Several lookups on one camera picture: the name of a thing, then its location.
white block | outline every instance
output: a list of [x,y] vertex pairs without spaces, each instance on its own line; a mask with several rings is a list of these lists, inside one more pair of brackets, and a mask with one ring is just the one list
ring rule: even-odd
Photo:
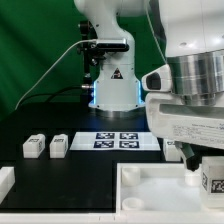
[[201,199],[209,208],[224,208],[224,157],[202,158]]
[[163,140],[163,152],[165,155],[166,161],[179,162],[181,161],[180,153],[175,146],[173,140],[164,139]]
[[14,167],[2,167],[0,170],[0,204],[15,183]]
[[68,150],[68,136],[55,135],[50,144],[50,158],[64,158]]
[[45,148],[45,139],[43,134],[31,135],[23,144],[24,158],[38,158]]

black surface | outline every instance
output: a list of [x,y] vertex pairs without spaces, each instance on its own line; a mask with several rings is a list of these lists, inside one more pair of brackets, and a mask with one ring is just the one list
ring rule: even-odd
[[[16,183],[0,212],[115,212],[116,164],[159,162],[160,152],[68,151],[49,158],[54,135],[77,131],[148,131],[144,115],[119,120],[96,117],[79,103],[34,103],[22,106],[0,123],[0,167],[14,166]],[[24,159],[22,144],[44,134],[39,159]]]

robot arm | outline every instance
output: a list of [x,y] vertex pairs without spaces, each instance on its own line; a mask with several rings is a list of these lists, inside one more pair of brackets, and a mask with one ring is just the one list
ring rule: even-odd
[[[134,74],[135,41],[130,33],[118,26],[116,17],[145,14],[145,1],[75,0],[75,4],[96,31],[98,41],[92,48],[105,51],[104,60],[100,62],[100,75],[94,83],[90,109],[106,117],[135,114],[144,107],[140,82]],[[126,52],[116,46],[125,47]]]
[[[224,149],[223,2],[158,3],[168,64],[142,79],[149,127],[158,137]],[[149,85],[155,74],[161,89]]]

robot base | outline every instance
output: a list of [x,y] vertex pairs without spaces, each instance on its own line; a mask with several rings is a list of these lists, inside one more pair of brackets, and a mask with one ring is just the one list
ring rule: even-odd
[[97,108],[89,108],[90,113],[105,118],[129,118],[139,116],[145,113],[145,107],[139,107],[130,111],[105,111]]

